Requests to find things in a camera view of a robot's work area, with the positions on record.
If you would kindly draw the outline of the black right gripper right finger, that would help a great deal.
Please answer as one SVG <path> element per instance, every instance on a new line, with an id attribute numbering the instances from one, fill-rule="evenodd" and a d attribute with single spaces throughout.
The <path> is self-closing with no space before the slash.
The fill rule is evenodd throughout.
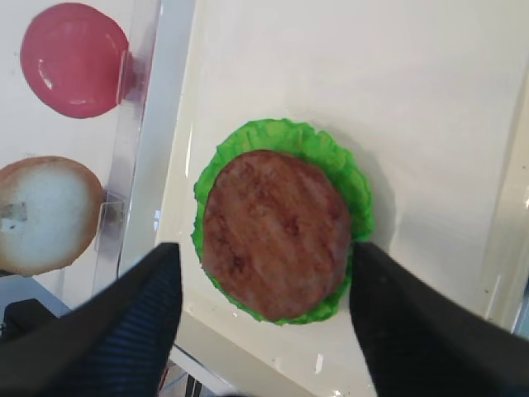
<path id="1" fill-rule="evenodd" d="M 379 396 L 526 396 L 528 342 L 435 291 L 372 242 L 353 249 L 350 316 Z"/>

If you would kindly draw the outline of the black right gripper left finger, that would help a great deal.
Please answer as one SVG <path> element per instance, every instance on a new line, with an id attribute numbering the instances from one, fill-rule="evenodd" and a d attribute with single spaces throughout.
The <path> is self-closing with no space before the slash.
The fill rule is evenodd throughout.
<path id="1" fill-rule="evenodd" d="M 83 306 L 1 346 L 3 396 L 155 396 L 179 327 L 180 249 L 161 243 Z"/>

